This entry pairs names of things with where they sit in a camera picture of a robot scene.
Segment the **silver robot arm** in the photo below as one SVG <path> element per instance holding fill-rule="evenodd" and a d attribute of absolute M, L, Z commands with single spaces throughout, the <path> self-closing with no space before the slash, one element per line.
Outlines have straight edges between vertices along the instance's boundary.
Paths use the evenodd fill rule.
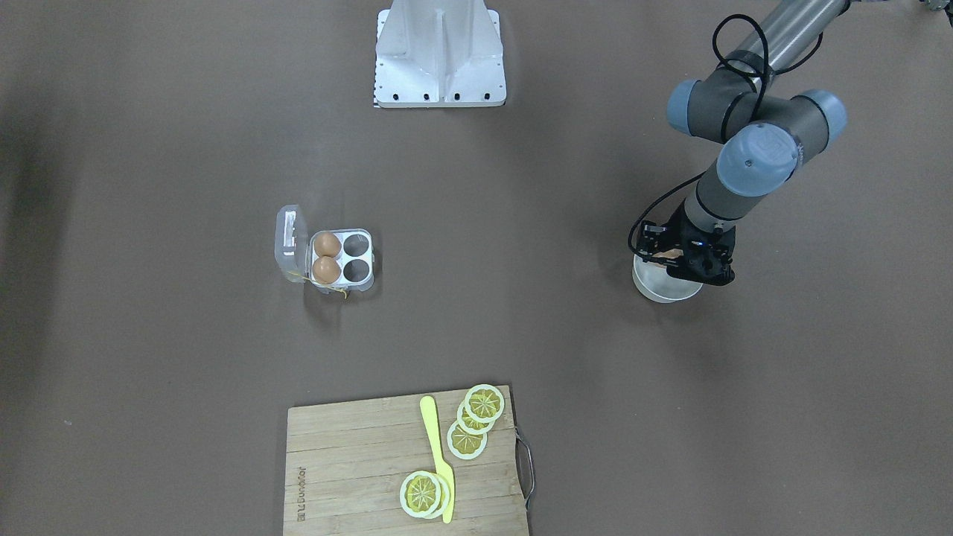
<path fill-rule="evenodd" d="M 769 92 L 819 51 L 827 27 L 848 10 L 847 1 L 783 1 L 763 20 L 737 13 L 715 27 L 717 66 L 704 79 L 678 85 L 666 113 L 675 130 L 718 143 L 719 153 L 673 189 L 686 196 L 667 221 L 653 223 L 647 213 L 637 218 L 627 238 L 634 258 L 685 278 L 730 271 L 743 218 L 847 126 L 847 109 L 831 92 L 810 89 L 792 98 Z"/>

